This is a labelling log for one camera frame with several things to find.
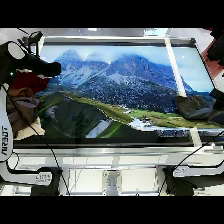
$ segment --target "bright light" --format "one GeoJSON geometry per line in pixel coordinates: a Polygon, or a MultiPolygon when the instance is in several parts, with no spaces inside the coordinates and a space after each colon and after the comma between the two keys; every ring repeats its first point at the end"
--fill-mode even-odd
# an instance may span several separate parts
{"type": "Polygon", "coordinates": [[[97,28],[88,28],[89,31],[97,31],[97,28]]]}

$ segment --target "screen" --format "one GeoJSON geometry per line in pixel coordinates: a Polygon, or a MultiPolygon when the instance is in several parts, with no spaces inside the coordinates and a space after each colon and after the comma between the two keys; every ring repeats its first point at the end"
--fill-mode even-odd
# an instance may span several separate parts
{"type": "MultiPolygon", "coordinates": [[[[174,53],[186,94],[200,95],[211,106],[213,85],[197,50],[175,47],[174,53]]],[[[44,45],[40,55],[62,65],[61,74],[38,93],[46,138],[158,141],[150,136],[189,137],[193,127],[210,136],[223,128],[178,114],[166,47],[44,45]]]]}

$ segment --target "mountain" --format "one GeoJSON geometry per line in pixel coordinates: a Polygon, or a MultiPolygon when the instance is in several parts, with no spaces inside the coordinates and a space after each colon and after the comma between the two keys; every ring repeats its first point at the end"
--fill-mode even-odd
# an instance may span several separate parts
{"type": "MultiPolygon", "coordinates": [[[[83,61],[68,50],[55,61],[62,73],[51,79],[48,93],[70,91],[107,104],[171,113],[176,111],[177,87],[171,66],[155,64],[135,54],[124,54],[110,64],[83,61]]],[[[187,92],[193,90],[183,80],[187,92]]]]}

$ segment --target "logo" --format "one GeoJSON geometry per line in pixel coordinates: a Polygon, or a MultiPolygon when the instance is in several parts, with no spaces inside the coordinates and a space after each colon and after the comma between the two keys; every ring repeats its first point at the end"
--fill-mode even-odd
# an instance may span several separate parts
{"type": "Polygon", "coordinates": [[[2,126],[2,154],[7,156],[8,151],[8,142],[9,142],[9,133],[8,129],[2,126]]]}

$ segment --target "blue sky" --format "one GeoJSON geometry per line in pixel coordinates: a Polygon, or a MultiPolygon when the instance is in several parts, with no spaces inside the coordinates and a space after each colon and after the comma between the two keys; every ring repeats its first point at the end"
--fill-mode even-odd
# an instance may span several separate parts
{"type": "MultiPolygon", "coordinates": [[[[166,47],[155,46],[44,46],[41,50],[41,58],[53,62],[66,50],[75,50],[79,57],[85,60],[96,60],[111,63],[122,54],[138,54],[151,62],[170,65],[166,47]]],[[[185,82],[195,91],[210,92],[213,89],[208,73],[194,48],[174,47],[179,72],[185,82]]]]}

